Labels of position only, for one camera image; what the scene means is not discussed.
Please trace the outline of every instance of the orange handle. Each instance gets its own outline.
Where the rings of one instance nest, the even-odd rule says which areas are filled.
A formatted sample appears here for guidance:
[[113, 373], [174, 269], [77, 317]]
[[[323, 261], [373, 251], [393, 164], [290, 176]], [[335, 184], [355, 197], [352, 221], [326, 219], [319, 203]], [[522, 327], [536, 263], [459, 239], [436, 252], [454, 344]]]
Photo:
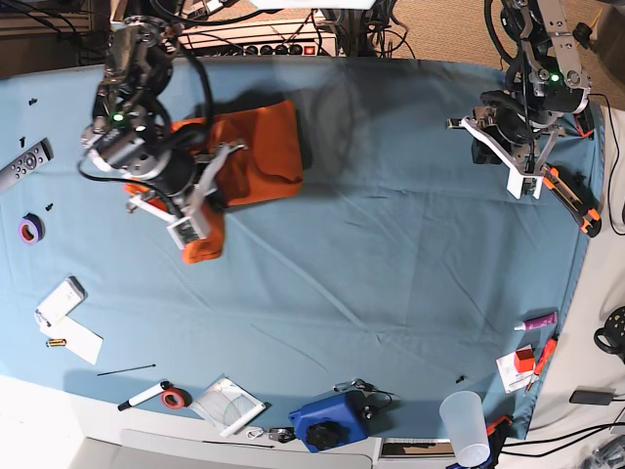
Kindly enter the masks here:
[[545, 348], [543, 349], [543, 353], [540, 354], [540, 359], [538, 359], [538, 364], [534, 368], [535, 375], [539, 375], [540, 372], [543, 370], [543, 366], [545, 365], [549, 357], [554, 354], [557, 345], [558, 341], [556, 339], [549, 339], [547, 341], [547, 343], [545, 344]]

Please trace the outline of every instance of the electronic device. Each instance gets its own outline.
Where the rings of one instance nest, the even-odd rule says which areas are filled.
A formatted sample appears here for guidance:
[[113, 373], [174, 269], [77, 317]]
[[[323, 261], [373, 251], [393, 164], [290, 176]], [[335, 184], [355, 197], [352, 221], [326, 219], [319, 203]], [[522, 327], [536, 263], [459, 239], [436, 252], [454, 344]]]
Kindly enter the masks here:
[[583, 391], [575, 390], [570, 395], [568, 401], [571, 404], [585, 405], [610, 405], [614, 400], [614, 393], [603, 391]]
[[[196, 26], [186, 34], [185, 45], [203, 56], [315, 57], [318, 52], [317, 31], [304, 19]], [[334, 33], [320, 30], [319, 34], [324, 55], [342, 55]]]
[[289, 413], [295, 436], [310, 452], [366, 440], [369, 430], [357, 402], [362, 393], [349, 391]]
[[625, 362], [625, 307], [614, 311], [605, 320], [604, 327], [595, 331], [595, 345]]
[[47, 140], [42, 140], [0, 170], [0, 193], [41, 168], [52, 159]]
[[35, 315], [50, 327], [67, 316], [74, 308], [84, 301], [85, 290], [76, 277], [66, 278], [61, 285], [41, 302]]

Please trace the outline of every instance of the metal bracket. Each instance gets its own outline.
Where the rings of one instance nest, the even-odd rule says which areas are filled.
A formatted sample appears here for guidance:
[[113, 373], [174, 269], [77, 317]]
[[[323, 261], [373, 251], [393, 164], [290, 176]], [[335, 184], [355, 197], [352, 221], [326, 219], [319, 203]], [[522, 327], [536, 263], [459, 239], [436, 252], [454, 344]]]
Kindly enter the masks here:
[[497, 155], [497, 157], [499, 157], [499, 159], [501, 159], [501, 161], [508, 166], [509, 173], [507, 189], [509, 193], [511, 193], [515, 198], [521, 198], [523, 184], [527, 180], [530, 180], [534, 187], [532, 195], [536, 199], [540, 198], [544, 178], [543, 164], [556, 144], [556, 140], [561, 131], [560, 126], [552, 125], [549, 127], [549, 140], [547, 141], [545, 147], [541, 150], [536, 164], [534, 165], [534, 171], [531, 173], [525, 171], [524, 161], [515, 158], [505, 151], [495, 139], [479, 128], [478, 122], [475, 119], [471, 117], [464, 117], [460, 120], [459, 127], [466, 129], [475, 139], [489, 147]]

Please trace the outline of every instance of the blue box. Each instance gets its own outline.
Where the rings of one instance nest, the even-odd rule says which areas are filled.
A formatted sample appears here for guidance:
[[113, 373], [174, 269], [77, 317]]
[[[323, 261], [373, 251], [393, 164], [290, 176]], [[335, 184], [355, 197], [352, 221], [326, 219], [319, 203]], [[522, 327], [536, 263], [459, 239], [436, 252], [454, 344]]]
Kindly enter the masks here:
[[[360, 391], [339, 394], [316, 403], [304, 405], [289, 413], [289, 420], [295, 429], [295, 436], [310, 452], [342, 447], [366, 440], [369, 429], [360, 416], [357, 397]], [[319, 448], [314, 443], [321, 443]]]

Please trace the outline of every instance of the screwdriver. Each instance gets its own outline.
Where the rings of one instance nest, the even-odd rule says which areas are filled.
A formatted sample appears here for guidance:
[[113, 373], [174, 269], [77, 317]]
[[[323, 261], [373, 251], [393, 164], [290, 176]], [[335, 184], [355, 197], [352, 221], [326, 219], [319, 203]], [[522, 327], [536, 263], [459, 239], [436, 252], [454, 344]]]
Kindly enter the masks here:
[[534, 374], [532, 374], [531, 380], [525, 387], [526, 392], [529, 391], [529, 389], [531, 388], [531, 385], [534, 384], [534, 382], [538, 381], [538, 376], [540, 375], [540, 372], [543, 370], [543, 366], [545, 366], [545, 363], [549, 360], [551, 355], [554, 354], [554, 352], [556, 351], [557, 345], [558, 345], [558, 340], [554, 338], [549, 339], [547, 343], [545, 344], [545, 348], [543, 349], [542, 354], [540, 354], [540, 359], [538, 359], [538, 363], [534, 367]]

